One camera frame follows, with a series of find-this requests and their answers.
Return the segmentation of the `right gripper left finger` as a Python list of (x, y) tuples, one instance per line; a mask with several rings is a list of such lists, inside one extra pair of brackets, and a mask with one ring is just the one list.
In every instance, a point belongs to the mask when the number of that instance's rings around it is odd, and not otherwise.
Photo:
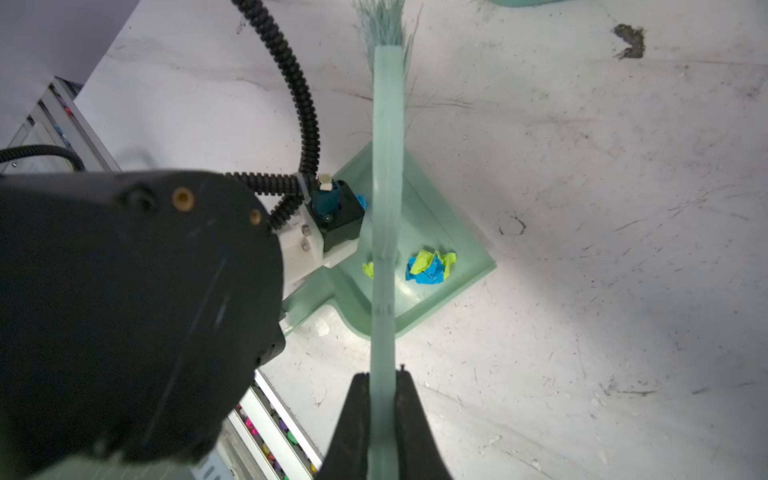
[(370, 436), (369, 373), (353, 376), (318, 480), (366, 479)]

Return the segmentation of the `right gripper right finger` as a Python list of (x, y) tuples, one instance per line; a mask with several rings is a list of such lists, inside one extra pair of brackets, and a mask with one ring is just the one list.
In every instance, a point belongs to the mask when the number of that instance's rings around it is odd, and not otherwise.
[(396, 372), (395, 432), (400, 479), (452, 479), (434, 440), (412, 375), (403, 367)]

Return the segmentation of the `green hand brush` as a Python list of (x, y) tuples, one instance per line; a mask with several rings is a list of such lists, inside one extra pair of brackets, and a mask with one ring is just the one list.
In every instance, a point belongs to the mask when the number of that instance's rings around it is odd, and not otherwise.
[(357, 1), (373, 79), (370, 436), (367, 477), (399, 477), (396, 441), (395, 267), (402, 206), (406, 40), (402, 1)]

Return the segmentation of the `green plastic dustpan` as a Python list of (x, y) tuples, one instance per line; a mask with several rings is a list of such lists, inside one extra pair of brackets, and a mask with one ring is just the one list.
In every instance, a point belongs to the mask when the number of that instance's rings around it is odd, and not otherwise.
[[(357, 250), (332, 267), (311, 273), (284, 300), (290, 334), (324, 306), (333, 307), (346, 326), (368, 339), (373, 280), (363, 271), (372, 261), (372, 227), (363, 220)], [(405, 277), (407, 261), (422, 250), (455, 253), (457, 263), (442, 283), (422, 285)], [(452, 209), (417, 161), (406, 153), (395, 284), (395, 334), (400, 337), (450, 303), (496, 268), (485, 245)]]

